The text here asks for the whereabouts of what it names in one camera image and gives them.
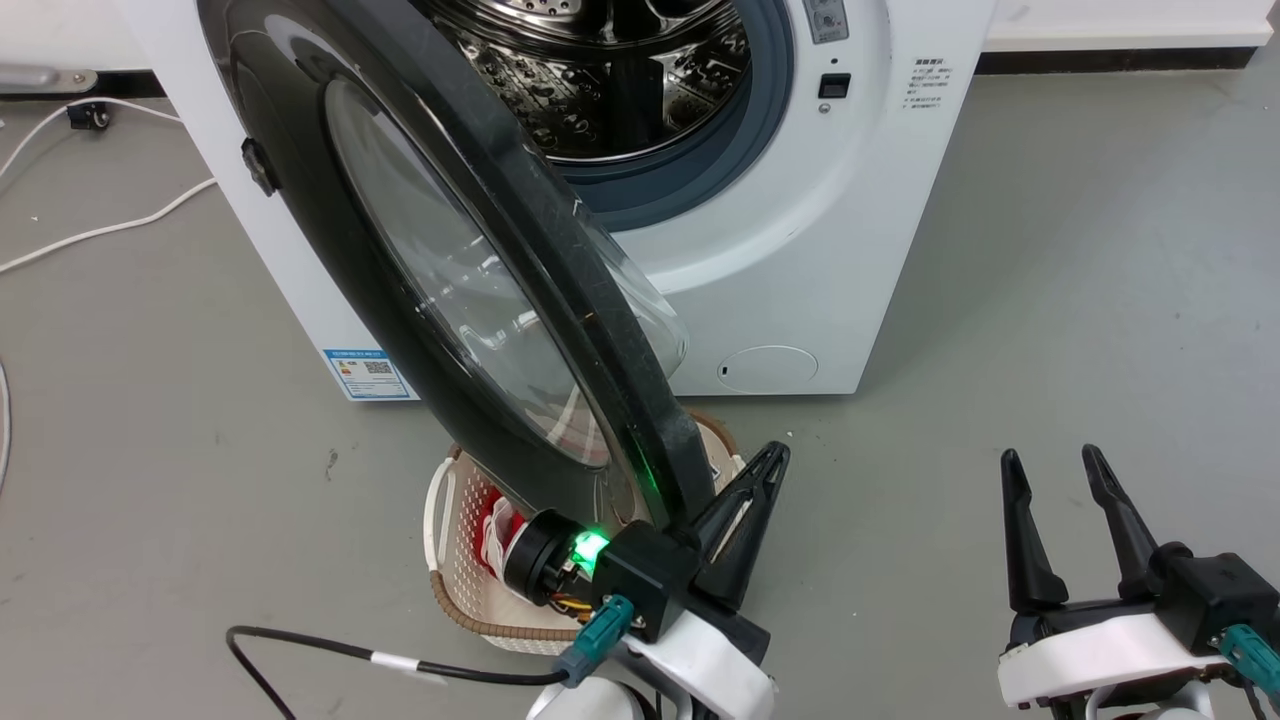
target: door glass window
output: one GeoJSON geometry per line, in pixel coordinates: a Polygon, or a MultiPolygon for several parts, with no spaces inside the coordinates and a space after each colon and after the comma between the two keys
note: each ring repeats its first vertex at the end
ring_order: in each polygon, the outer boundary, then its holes
{"type": "Polygon", "coordinates": [[[329,133],[416,310],[550,445],[590,466],[608,448],[547,327],[485,233],[396,123],[353,82],[324,94],[329,133]]]}

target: stainless steel drum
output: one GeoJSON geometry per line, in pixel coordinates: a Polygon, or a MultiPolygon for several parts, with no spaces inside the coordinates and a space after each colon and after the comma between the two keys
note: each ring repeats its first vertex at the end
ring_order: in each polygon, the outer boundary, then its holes
{"type": "Polygon", "coordinates": [[[730,0],[425,0],[553,160],[612,163],[687,137],[750,65],[730,0]]]}

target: white cable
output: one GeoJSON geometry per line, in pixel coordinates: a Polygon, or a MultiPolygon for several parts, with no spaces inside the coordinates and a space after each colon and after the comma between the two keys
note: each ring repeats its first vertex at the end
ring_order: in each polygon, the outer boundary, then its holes
{"type": "Polygon", "coordinates": [[[1116,689],[1115,685],[1102,685],[1089,694],[1088,702],[1084,703],[1085,720],[1098,720],[1098,708],[1102,707],[1102,701],[1111,697],[1111,691],[1114,689],[1116,689]]]}
{"type": "Polygon", "coordinates": [[[134,110],[141,110],[141,111],[143,111],[143,113],[146,113],[148,115],[155,115],[157,118],[164,118],[166,120],[173,120],[175,123],[180,123],[182,122],[182,118],[179,118],[178,115],[170,115],[169,113],[161,113],[160,110],[152,110],[151,108],[146,108],[143,105],[138,105],[137,102],[129,102],[128,100],[116,100],[115,97],[84,97],[83,100],[77,100],[74,102],[69,102],[67,105],[63,105],[58,110],[54,110],[52,113],[50,113],[47,118],[45,118],[44,120],[40,120],[40,124],[37,124],[35,128],[32,128],[31,132],[27,133],[27,137],[22,138],[22,142],[18,143],[18,147],[13,149],[13,152],[9,155],[9,159],[4,161],[4,165],[0,165],[0,177],[4,177],[5,172],[9,170],[9,165],[13,165],[13,161],[18,159],[18,154],[22,152],[22,150],[24,147],[27,147],[27,143],[31,142],[31,138],[36,137],[36,133],[38,133],[40,131],[45,129],[45,126],[47,126],[49,123],[51,123],[51,122],[56,120],[58,118],[63,117],[63,114],[67,113],[68,108],[74,108],[77,105],[83,105],[86,102],[109,102],[111,105],[123,105],[124,108],[132,108],[134,110]]]}
{"type": "MultiPolygon", "coordinates": [[[[56,120],[58,118],[63,117],[63,114],[67,111],[68,108],[73,108],[76,105],[83,105],[84,102],[108,102],[108,104],[111,104],[111,105],[120,105],[120,106],[124,106],[124,108],[132,108],[134,110],[140,110],[140,111],[146,113],[148,115],[155,115],[157,118],[164,118],[166,120],[173,120],[175,123],[180,123],[182,122],[182,118],[179,118],[177,115],[170,115],[168,113],[161,113],[160,110],[152,110],[151,108],[146,108],[143,105],[138,105],[137,102],[129,102],[127,100],[116,100],[115,97],[84,97],[84,99],[77,100],[74,102],[70,102],[68,105],[64,105],[64,106],[59,108],[56,111],[50,113],[50,115],[47,118],[45,118],[44,120],[40,120],[40,123],[35,128],[32,128],[31,132],[28,132],[27,136],[23,137],[20,142],[18,142],[18,147],[13,149],[13,152],[9,154],[9,159],[6,159],[4,161],[4,165],[0,165],[0,178],[3,178],[4,174],[9,170],[9,167],[13,165],[13,161],[18,159],[18,154],[22,152],[24,147],[27,147],[27,145],[31,142],[31,140],[33,137],[36,137],[36,133],[38,133],[41,129],[44,129],[49,123],[51,123],[51,122],[56,120]]],[[[28,252],[27,255],[23,255],[22,258],[18,258],[17,260],[10,260],[10,261],[5,263],[4,265],[0,265],[0,273],[5,273],[5,272],[12,270],[14,268],[26,265],[27,263],[31,263],[32,260],[36,260],[38,258],[44,258],[45,255],[49,255],[50,252],[54,252],[56,250],[61,250],[63,247],[67,247],[68,245],[76,245],[77,242],[81,242],[82,240],[88,240],[91,237],[97,237],[97,236],[101,236],[101,234],[108,234],[108,233],[113,233],[113,232],[116,232],[116,231],[124,231],[124,229],[129,229],[129,228],[136,228],[136,227],[140,227],[140,225],[145,225],[147,223],[154,223],[154,222],[159,220],[160,218],[164,218],[169,213],[173,213],[173,210],[175,208],[178,208],[179,205],[182,205],[187,200],[191,200],[197,192],[205,190],[206,187],[214,186],[216,182],[218,181],[215,181],[214,178],[206,179],[205,182],[202,182],[202,183],[197,184],[196,187],[188,190],[187,192],[183,192],[182,195],[179,195],[177,199],[174,199],[173,202],[170,202],[170,204],[165,205],[164,208],[161,208],[159,213],[155,213],[152,215],[147,215],[146,218],[138,218],[137,220],[129,220],[127,223],[120,223],[120,224],[116,224],[116,225],[99,228],[96,231],[83,232],[83,233],[68,237],[67,240],[60,240],[60,241],[58,241],[58,242],[55,242],[55,243],[52,243],[50,246],[42,247],[40,250],[36,250],[35,252],[28,252]]],[[[10,396],[9,396],[9,377],[5,375],[4,363],[0,363],[0,418],[4,419],[4,437],[3,437],[3,439],[0,439],[0,443],[3,443],[3,445],[0,445],[0,488],[4,488],[4,478],[5,478],[5,474],[8,474],[8,471],[9,471],[9,452],[13,448],[13,402],[12,402],[10,396]]]]}
{"type": "Polygon", "coordinates": [[[4,374],[0,363],[0,418],[4,419],[4,439],[0,441],[0,489],[4,489],[4,477],[9,473],[9,448],[13,447],[13,406],[9,401],[9,377],[4,374]]]}
{"type": "Polygon", "coordinates": [[[76,245],[77,242],[81,242],[82,240],[88,240],[91,237],[97,237],[100,234],[113,233],[113,232],[116,232],[116,231],[127,231],[129,228],[136,228],[136,227],[140,227],[140,225],[145,225],[147,223],[154,223],[154,222],[159,220],[160,218],[168,215],[169,213],[173,213],[174,209],[178,208],[178,205],[182,205],[183,202],[191,200],[191,197],[193,195],[196,195],[197,192],[200,192],[201,190],[205,190],[206,187],[212,187],[216,183],[218,183],[216,179],[209,178],[205,182],[197,184],[196,187],[193,187],[193,188],[188,190],[187,192],[183,192],[182,195],[179,195],[178,197],[175,197],[173,200],[173,202],[165,205],[157,213],[147,215],[146,218],[138,218],[137,220],[129,220],[127,223],[120,223],[118,225],[108,225],[105,228],[97,228],[96,231],[88,231],[88,232],[82,232],[79,234],[73,234],[73,236],[68,237],[67,240],[59,240],[58,242],[55,242],[52,245],[46,245],[45,247],[41,247],[40,250],[36,250],[35,252],[28,252],[28,254],[23,255],[22,258],[18,258],[17,260],[9,260],[4,265],[0,265],[0,274],[4,274],[4,273],[6,273],[6,272],[9,272],[9,270],[12,270],[14,268],[19,268],[22,265],[26,265],[27,263],[31,263],[32,260],[38,260],[40,258],[44,258],[45,255],[49,255],[50,252],[54,252],[56,250],[61,250],[63,247],[67,247],[68,245],[76,245]]]}

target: white wall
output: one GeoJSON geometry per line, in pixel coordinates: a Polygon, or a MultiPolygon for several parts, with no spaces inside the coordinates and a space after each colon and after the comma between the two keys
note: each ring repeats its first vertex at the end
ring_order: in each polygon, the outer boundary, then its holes
{"type": "MultiPolygon", "coordinates": [[[[987,50],[1263,45],[1274,1],[1000,0],[987,50]]],[[[0,0],[0,63],[147,67],[111,0],[0,0]]]]}
{"type": "Polygon", "coordinates": [[[0,63],[92,70],[148,67],[113,0],[0,0],[0,63]]]}
{"type": "Polygon", "coordinates": [[[987,50],[1265,45],[1275,0],[1000,0],[987,50]]]}

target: metal bracket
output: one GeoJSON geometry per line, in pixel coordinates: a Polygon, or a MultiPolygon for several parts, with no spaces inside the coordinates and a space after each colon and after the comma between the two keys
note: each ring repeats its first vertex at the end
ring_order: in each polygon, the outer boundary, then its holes
{"type": "Polygon", "coordinates": [[[0,95],[70,95],[88,92],[96,85],[93,70],[0,63],[0,95]]]}

